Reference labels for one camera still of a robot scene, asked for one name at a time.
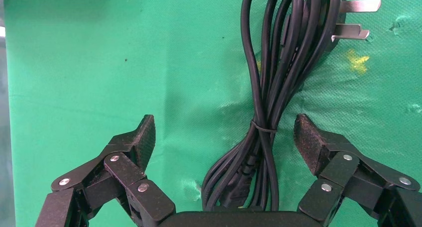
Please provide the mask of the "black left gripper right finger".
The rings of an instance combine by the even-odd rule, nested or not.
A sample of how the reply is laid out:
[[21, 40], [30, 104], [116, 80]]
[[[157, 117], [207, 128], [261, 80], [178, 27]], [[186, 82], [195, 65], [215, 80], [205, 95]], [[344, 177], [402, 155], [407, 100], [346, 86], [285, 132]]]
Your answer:
[[421, 226], [421, 186], [414, 178], [365, 156], [346, 137], [320, 129], [304, 113], [296, 117], [294, 143], [317, 178], [298, 211], [320, 226], [330, 225], [345, 198], [380, 227]]

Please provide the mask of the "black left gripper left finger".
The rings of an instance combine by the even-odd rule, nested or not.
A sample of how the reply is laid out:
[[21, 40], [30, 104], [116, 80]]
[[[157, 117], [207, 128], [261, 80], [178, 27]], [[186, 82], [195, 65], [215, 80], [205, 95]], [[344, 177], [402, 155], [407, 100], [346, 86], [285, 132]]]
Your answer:
[[104, 204], [117, 200], [138, 227], [157, 227], [176, 212], [175, 204], [145, 173], [155, 147], [153, 115], [115, 135], [94, 159], [51, 184], [38, 227], [87, 227]]

